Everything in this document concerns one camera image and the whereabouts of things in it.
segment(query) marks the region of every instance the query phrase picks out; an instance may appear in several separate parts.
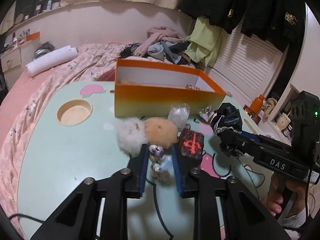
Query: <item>hanging clothes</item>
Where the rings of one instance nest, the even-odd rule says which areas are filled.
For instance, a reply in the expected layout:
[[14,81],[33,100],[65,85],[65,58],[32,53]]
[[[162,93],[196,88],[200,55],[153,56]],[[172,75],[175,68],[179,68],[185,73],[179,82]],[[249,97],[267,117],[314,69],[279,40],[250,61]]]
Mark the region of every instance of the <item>hanging clothes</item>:
[[185,54],[194,62],[202,62],[213,66],[217,60],[223,29],[209,24],[209,19],[199,17],[192,34],[187,38],[191,41]]
[[243,16],[241,33],[269,40],[284,52],[304,28],[305,4],[303,0],[233,0],[226,32],[231,34]]
[[197,19],[204,16],[210,25],[224,27],[233,0],[183,0],[178,9]]

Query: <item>orange plush ball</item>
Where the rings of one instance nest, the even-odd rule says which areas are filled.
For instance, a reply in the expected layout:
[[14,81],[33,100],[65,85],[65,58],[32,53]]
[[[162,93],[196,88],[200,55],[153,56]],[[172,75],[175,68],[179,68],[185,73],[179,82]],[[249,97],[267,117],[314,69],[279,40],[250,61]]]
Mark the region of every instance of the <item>orange plush ball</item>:
[[177,142],[178,128],[167,119],[152,117],[145,122],[145,134],[149,144],[168,149]]

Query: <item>table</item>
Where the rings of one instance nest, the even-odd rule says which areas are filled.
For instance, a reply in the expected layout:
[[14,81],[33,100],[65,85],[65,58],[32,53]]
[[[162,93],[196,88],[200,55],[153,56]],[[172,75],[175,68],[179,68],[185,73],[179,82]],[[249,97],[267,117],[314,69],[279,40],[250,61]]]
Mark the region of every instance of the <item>table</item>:
[[[82,98],[81,89],[92,84],[98,84],[105,90],[105,93],[93,93],[85,98],[93,106],[92,115],[79,125],[65,127],[58,124],[58,108],[68,100]],[[114,90],[113,82],[75,82],[64,86],[52,97],[35,127],[22,163],[18,185],[19,213],[45,220],[84,178],[103,179],[127,166],[129,157],[116,144],[114,127],[118,119],[114,117],[114,94],[110,93],[111,90]],[[250,132],[249,124],[262,133],[232,98],[226,97],[224,102],[239,108],[242,118],[246,119],[243,130]],[[192,130],[205,135],[204,150],[207,154],[203,158],[202,169],[212,176],[237,176],[256,197],[267,193],[271,171],[253,163],[250,156],[227,158],[220,151],[220,139],[213,135],[208,125],[194,121],[194,117],[190,117],[188,123]],[[173,171],[170,173],[170,180],[162,185],[153,180],[148,169],[147,178],[154,185],[146,183],[141,199],[128,199],[130,240],[169,239],[157,216],[154,197],[164,224],[174,239],[192,239],[194,201],[178,197]],[[25,218],[21,218],[20,223],[29,239],[40,227],[39,223]],[[223,220],[220,220],[220,226],[223,229]]]

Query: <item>plush toy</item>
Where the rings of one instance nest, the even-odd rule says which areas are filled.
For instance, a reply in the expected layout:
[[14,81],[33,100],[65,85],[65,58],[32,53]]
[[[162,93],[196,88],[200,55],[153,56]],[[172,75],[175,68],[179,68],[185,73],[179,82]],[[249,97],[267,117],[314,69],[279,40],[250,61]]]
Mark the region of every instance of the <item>plush toy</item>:
[[116,141],[119,148],[131,157],[139,155],[141,145],[148,143],[144,131],[145,122],[133,117],[120,120],[116,127]]
[[149,144],[169,149],[177,142],[178,128],[167,119],[152,117],[145,121],[145,134]]

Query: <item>bottle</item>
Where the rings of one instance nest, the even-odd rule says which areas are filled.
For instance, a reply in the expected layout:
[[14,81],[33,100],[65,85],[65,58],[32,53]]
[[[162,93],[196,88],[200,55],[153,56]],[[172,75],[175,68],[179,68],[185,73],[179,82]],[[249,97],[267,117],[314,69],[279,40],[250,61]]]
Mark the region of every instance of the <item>bottle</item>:
[[14,48],[18,47],[18,38],[17,38],[17,37],[15,37],[15,38],[13,39],[13,41],[12,41],[12,46],[13,46]]
[[250,109],[254,111],[256,114],[259,114],[263,105],[264,96],[260,95],[255,98],[255,100],[250,105]]
[[51,10],[51,3],[52,3],[52,1],[49,0],[47,3],[47,11]]

